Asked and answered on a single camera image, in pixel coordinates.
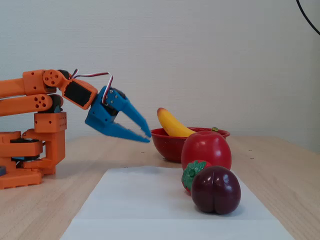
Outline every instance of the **white paper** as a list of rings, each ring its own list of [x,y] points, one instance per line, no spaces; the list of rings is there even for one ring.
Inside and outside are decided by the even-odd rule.
[[[182,173],[154,166],[108,170],[61,239],[293,239],[239,178],[238,208],[214,215],[197,210],[184,191]]]

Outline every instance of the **robotic arm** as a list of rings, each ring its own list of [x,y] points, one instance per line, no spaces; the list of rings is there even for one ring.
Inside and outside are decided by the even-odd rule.
[[[54,174],[56,165],[65,158],[67,113],[61,106],[64,99],[88,114],[85,123],[111,137],[143,143],[150,142],[151,132],[146,120],[130,103],[126,95],[111,87],[113,76],[108,72],[77,75],[65,70],[34,70],[22,78],[0,81],[0,117],[24,113],[34,114],[34,128],[0,132],[0,189],[40,184],[42,176]],[[78,77],[110,75],[110,80],[98,93]],[[145,136],[124,128],[114,120],[119,112],[132,119]],[[39,159],[45,145],[45,157]]]

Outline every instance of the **plum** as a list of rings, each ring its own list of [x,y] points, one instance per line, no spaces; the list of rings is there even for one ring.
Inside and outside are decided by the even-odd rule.
[[[229,169],[210,166],[194,177],[191,197],[201,212],[225,215],[238,207],[241,188],[237,177]]]

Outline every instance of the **banana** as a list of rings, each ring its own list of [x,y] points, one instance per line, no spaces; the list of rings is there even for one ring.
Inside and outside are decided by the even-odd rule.
[[[189,137],[195,133],[195,131],[184,126],[171,112],[163,107],[158,108],[156,114],[161,126],[171,137]]]

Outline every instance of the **wooden table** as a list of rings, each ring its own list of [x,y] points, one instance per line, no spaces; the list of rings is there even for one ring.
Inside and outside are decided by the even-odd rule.
[[[320,155],[275,137],[230,136],[232,170],[295,239],[320,239]],[[160,166],[153,143],[105,136],[67,142],[55,176],[0,190],[0,239],[57,240],[109,168]]]

